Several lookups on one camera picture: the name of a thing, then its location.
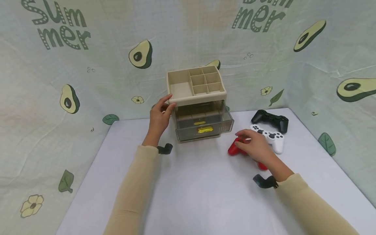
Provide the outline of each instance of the beige desk organizer tray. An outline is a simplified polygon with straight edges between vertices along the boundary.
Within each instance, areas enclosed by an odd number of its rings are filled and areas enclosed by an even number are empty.
[[[173,94],[170,103],[176,106],[227,98],[221,75],[213,65],[167,72],[167,91]]]

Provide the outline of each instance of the hand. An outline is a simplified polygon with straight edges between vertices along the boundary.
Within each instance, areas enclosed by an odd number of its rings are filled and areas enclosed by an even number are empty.
[[[254,160],[267,165],[271,160],[277,156],[269,146],[263,134],[257,133],[253,130],[244,129],[238,131],[236,134],[241,139],[251,138],[251,141],[241,143],[235,142],[235,145],[241,150],[248,153]]]
[[[164,130],[167,128],[170,115],[176,106],[176,103],[165,103],[171,97],[172,94],[162,97],[150,110],[149,130],[144,142],[142,143],[143,146],[158,146],[159,139],[161,138]]]
[[[235,145],[248,153],[254,160],[263,163],[277,182],[285,181],[294,174],[294,172],[274,154],[263,134],[244,129],[238,131],[235,135],[241,139],[252,139],[247,144],[236,141]]]

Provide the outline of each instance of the green leaf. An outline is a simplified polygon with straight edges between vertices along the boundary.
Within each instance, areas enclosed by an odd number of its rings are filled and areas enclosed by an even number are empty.
[[[74,175],[70,173],[69,171],[65,170],[59,183],[59,191],[60,192],[69,191],[70,193],[73,193],[73,189],[70,188],[71,185],[73,184],[73,180],[74,180]]]
[[[115,121],[119,121],[119,117],[116,116],[115,114],[109,114],[106,115],[102,121],[106,123],[107,125],[112,125]]]
[[[281,90],[280,92],[278,92],[278,94],[276,94],[273,98],[270,99],[270,105],[269,105],[269,107],[270,107],[273,103],[277,102],[277,101],[279,100],[279,98],[281,98],[282,93],[283,93],[284,90],[285,90],[285,89]]]
[[[318,138],[318,142],[328,152],[330,156],[334,156],[337,149],[335,148],[332,138],[327,133],[322,133]]]

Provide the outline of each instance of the organizer compartment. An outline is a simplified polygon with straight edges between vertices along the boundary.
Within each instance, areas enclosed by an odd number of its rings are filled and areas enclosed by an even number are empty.
[[[167,90],[176,106],[226,100],[227,92],[215,66],[167,72]]]
[[[175,107],[173,118],[180,142],[217,137],[234,122],[223,100]]]

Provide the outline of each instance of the avocado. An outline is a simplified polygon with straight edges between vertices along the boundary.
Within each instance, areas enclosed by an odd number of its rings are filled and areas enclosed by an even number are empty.
[[[221,67],[221,62],[219,61],[219,59],[216,59],[210,63],[208,63],[206,66],[210,66],[210,65],[214,65],[217,67],[217,69],[219,70],[219,68]]]
[[[73,87],[65,84],[61,91],[60,106],[70,114],[77,113],[78,108],[80,108],[80,101],[78,100]]]
[[[312,40],[323,31],[326,26],[325,20],[317,21],[314,25],[306,29],[295,43],[294,51],[299,52],[306,48]]]
[[[354,102],[376,94],[376,78],[350,78],[341,82],[337,95],[341,100]]]
[[[148,40],[143,40],[129,52],[129,60],[136,67],[145,69],[152,64],[153,47]]]

